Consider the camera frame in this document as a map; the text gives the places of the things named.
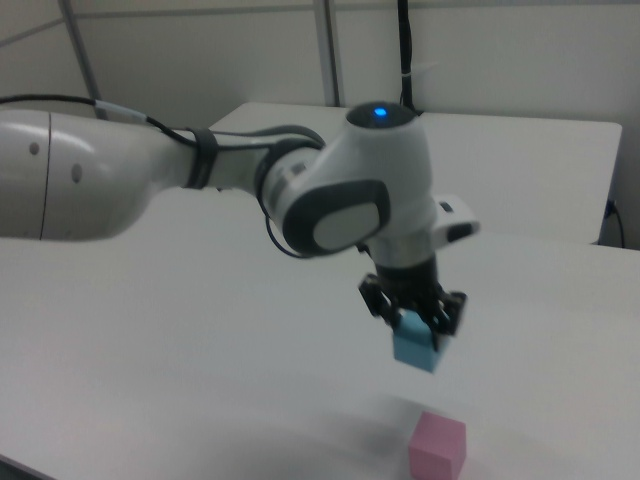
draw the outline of cable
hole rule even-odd
[[[398,0],[398,31],[400,37],[400,71],[402,73],[402,101],[400,104],[415,112],[416,107],[413,105],[411,85],[411,57],[413,56],[413,48],[408,0]]]
[[[624,240],[624,227],[622,226],[622,217],[620,217],[620,212],[618,211],[618,207],[614,203],[611,206],[611,213],[614,213],[616,218],[618,219],[618,227],[620,229],[620,246],[622,248],[627,248],[626,242]]]
[[[132,110],[130,108],[122,107],[120,105],[116,105],[114,103],[104,102],[101,100],[94,100],[92,98],[86,97],[77,97],[74,95],[57,95],[57,94],[24,94],[24,95],[12,95],[9,97],[0,98],[0,105],[4,105],[6,103],[16,103],[16,102],[64,102],[64,103],[80,103],[83,105],[89,105],[94,108],[99,108],[107,111],[114,111],[118,113],[124,113],[125,115],[132,116],[134,118],[138,118],[147,122],[149,125],[153,125],[158,128],[162,133],[164,133],[167,137],[172,138],[173,140],[182,143],[183,145],[188,145],[190,147],[197,147],[198,144],[193,140],[183,137],[179,133],[174,132],[169,127],[159,122],[153,117],[145,115],[144,113],[138,112],[136,110]]]
[[[273,230],[271,229],[271,219],[267,215],[264,216],[264,223],[265,223],[265,226],[267,227],[267,234],[269,235],[271,242],[273,242],[276,248],[280,250],[282,253],[284,253],[288,257],[295,258],[297,260],[308,260],[310,258],[313,258],[307,255],[300,255],[298,253],[293,253],[287,250],[286,248],[284,248],[282,244],[278,241],[276,236],[273,234]]]
[[[166,135],[169,138],[172,138],[173,140],[175,140],[176,142],[182,143],[183,145],[188,145],[192,148],[198,148],[198,142],[194,141],[194,140],[190,140],[188,138],[183,137],[182,135],[180,135],[179,133],[174,132],[171,128],[167,127],[165,124],[163,124],[162,122],[156,120],[153,117],[150,117],[148,115],[145,115],[144,113],[138,112],[136,110],[127,108],[127,107],[123,107],[121,105],[117,105],[115,103],[110,103],[110,102],[104,102],[102,100],[94,100],[91,98],[87,98],[87,97],[78,97],[78,96],[74,96],[74,95],[58,95],[58,94],[23,94],[23,95],[11,95],[8,97],[0,97],[0,105],[4,105],[7,103],[17,103],[17,102],[33,102],[33,101],[38,101],[38,102],[64,102],[64,103],[79,103],[82,105],[88,105],[90,107],[94,107],[94,108],[99,108],[102,110],[107,110],[107,111],[112,111],[112,112],[117,112],[120,114],[124,114],[124,115],[128,115],[130,117],[133,118],[137,118],[138,120],[142,120],[146,123],[148,123],[149,125],[152,125],[154,127],[156,127],[158,130],[160,130],[160,132],[162,132],[164,135]],[[306,136],[308,138],[311,138],[313,140],[319,141],[319,143],[321,145],[324,145],[324,141],[322,139],[322,137],[320,137],[317,133],[315,133],[314,131],[307,129],[305,127],[295,127],[297,128],[296,131],[290,131],[288,133],[296,133],[298,135],[303,135]],[[258,135],[277,135],[277,134],[282,134],[285,133],[284,130],[279,129],[279,128],[273,128],[273,129],[266,129],[266,130],[262,130],[262,131],[257,131],[257,132],[253,132],[255,134]],[[235,134],[237,136],[249,136],[250,133],[245,133],[245,134]],[[262,148],[266,148],[266,149],[271,149],[271,147],[273,147],[274,144],[270,144],[270,143],[255,143],[255,144],[250,144],[250,145],[227,145],[224,147],[219,147],[220,151],[234,151],[234,150],[255,150],[255,149],[262,149]],[[267,227],[267,234],[269,235],[269,238],[271,239],[271,241],[273,242],[273,244],[276,246],[276,248],[278,250],[280,250],[282,253],[284,253],[285,255],[292,257],[292,258],[296,258],[296,259],[307,259],[307,258],[311,258],[311,257],[307,257],[304,255],[298,255],[296,253],[293,253],[289,250],[287,250],[286,248],[284,248],[282,246],[282,244],[280,244],[280,242],[278,242],[278,239],[275,237],[275,235],[273,234],[273,230],[271,229],[271,222],[269,219],[268,215],[265,215],[265,224]]]

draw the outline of white wall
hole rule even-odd
[[[87,95],[56,1],[0,0],[0,96],[18,93]],[[19,106],[93,115],[85,107]]]
[[[311,0],[75,0],[104,99],[209,126],[247,101],[325,105]]]
[[[393,3],[337,2],[347,105],[399,98]],[[627,243],[640,248],[640,5],[422,5],[410,16],[414,67],[437,64],[414,80],[417,107],[622,124],[612,196]],[[605,239],[617,245],[608,223]]]

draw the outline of cube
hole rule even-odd
[[[415,480],[457,480],[467,456],[462,422],[423,412],[409,442],[409,464]]]
[[[412,367],[433,373],[444,351],[449,337],[440,337],[440,348],[436,352],[431,341],[431,330],[417,313],[407,311],[393,331],[393,358]]]

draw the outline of white surface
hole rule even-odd
[[[338,108],[248,103],[212,128],[294,123],[329,140],[344,115]],[[421,120],[434,193],[459,196],[483,229],[580,243],[598,239],[619,125],[445,114]]]
[[[290,7],[309,5],[313,0],[71,0],[77,14],[106,12],[157,12],[163,10],[197,10],[203,8]]]
[[[397,101],[395,10],[339,8],[336,18],[346,104]],[[436,112],[622,124],[613,194],[640,248],[639,24],[640,5],[412,9],[414,68],[436,64],[415,77],[414,99]]]
[[[0,0],[0,40],[62,17],[58,2]]]
[[[19,93],[87,96],[82,73],[64,24],[0,48],[0,65],[0,96]],[[93,110],[84,105],[24,102],[11,105],[11,108],[42,109],[95,118]]]
[[[408,479],[421,409],[467,424],[461,480],[635,480],[636,252],[481,233],[435,376],[392,360],[365,256],[295,261],[255,200],[168,191],[130,231],[0,248],[0,453],[54,478]]]
[[[324,105],[313,10],[78,26],[103,99],[173,126],[209,126],[250,99]]]

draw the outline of black wire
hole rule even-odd
[[[306,256],[306,255],[300,255],[298,253],[293,253],[293,252],[287,250],[286,248],[284,248],[282,246],[282,244],[278,241],[276,236],[273,234],[273,230],[271,230],[271,219],[267,215],[264,216],[264,222],[265,222],[265,225],[267,227],[267,233],[269,234],[269,238],[271,239],[271,242],[273,242],[273,244],[276,246],[276,248],[278,250],[280,250],[282,253],[284,253],[288,257],[295,258],[297,260],[308,260],[309,258],[312,258],[312,257]]]
[[[402,72],[402,101],[400,104],[415,112],[416,108],[413,105],[413,87],[411,84],[412,78],[410,75],[413,47],[408,0],[398,0],[398,32],[400,38],[400,70]]]
[[[0,97],[0,105],[5,103],[16,103],[16,102],[64,102],[64,103],[81,103],[83,105],[88,105],[90,107],[96,106],[96,101],[87,98],[87,97],[77,97],[74,95],[58,95],[58,94],[39,94],[39,93],[29,93],[24,95],[11,95],[8,97]],[[167,137],[172,138],[176,142],[182,143],[183,145],[188,145],[189,147],[198,147],[198,143],[189,138],[185,138],[177,132],[174,132],[171,128],[166,126],[164,123],[156,120],[153,117],[148,115],[145,116],[145,121],[158,130],[160,130]],[[269,148],[271,144],[268,143],[256,143],[253,145],[227,145],[221,146],[220,151],[235,151],[235,150],[256,150],[260,148]]]
[[[96,106],[96,101],[94,99],[86,98],[86,97],[77,97],[77,96],[74,96],[74,95],[32,94],[32,93],[30,93],[30,94],[23,94],[23,95],[11,95],[11,96],[8,96],[8,97],[0,97],[0,105],[4,105],[6,103],[33,102],[33,101],[38,101],[38,102],[80,103],[80,104],[88,105],[88,106],[91,106],[91,107],[95,107]],[[159,122],[155,118],[152,118],[152,117],[149,117],[149,116],[145,116],[145,121],[149,125],[153,125],[154,127],[156,127],[158,130],[160,130],[160,132],[162,132],[167,137],[172,138],[176,142],[182,143],[183,145],[188,145],[188,146],[193,147],[193,148],[197,148],[198,147],[198,143],[196,141],[188,139],[188,138],[185,138],[182,135],[180,135],[179,133],[174,132],[171,128],[167,127],[164,123]],[[269,143],[256,143],[256,144],[250,144],[250,145],[230,145],[230,146],[221,147],[220,151],[234,151],[234,150],[247,150],[247,149],[255,150],[255,149],[260,149],[260,148],[271,148],[271,146],[272,146],[272,144],[269,144]],[[297,258],[297,259],[311,258],[311,257],[307,257],[307,256],[304,256],[304,255],[299,255],[299,254],[293,253],[293,252],[287,250],[286,248],[284,248],[280,244],[280,242],[278,242],[278,239],[273,234],[273,231],[271,229],[271,222],[270,222],[270,219],[269,219],[268,216],[265,216],[265,224],[266,224],[266,227],[267,227],[267,233],[269,234],[269,238],[271,239],[273,244],[278,248],[278,250],[280,250],[282,253],[284,253],[285,255],[287,255],[289,257]]]
[[[67,102],[82,103],[95,107],[96,101],[87,97],[76,97],[74,95],[57,95],[57,94],[39,94],[28,93],[24,95],[10,95],[8,97],[0,97],[0,105],[4,103],[14,102]]]
[[[165,124],[160,123],[155,118],[147,116],[146,122],[149,125],[153,125],[154,127],[158,128],[158,130],[160,130],[162,133],[164,133],[167,137],[173,138],[176,142],[180,142],[183,145],[189,145],[190,147],[197,147],[198,146],[198,142],[196,142],[194,140],[190,140],[188,138],[185,138],[182,135],[180,135],[179,133],[174,132],[169,127],[167,127]]]
[[[618,219],[618,228],[620,229],[620,245],[622,248],[627,248],[627,244],[624,240],[624,227],[622,226],[622,217],[620,217],[620,212],[618,211],[618,207],[615,204],[611,207],[611,212],[615,213],[616,218]]]
[[[262,128],[252,132],[221,132],[219,130],[212,130],[212,132],[217,135],[230,135],[235,137],[265,137],[293,134],[301,135],[303,137],[310,138],[321,145],[326,145],[324,139],[317,132],[301,125],[279,125],[277,127]]]

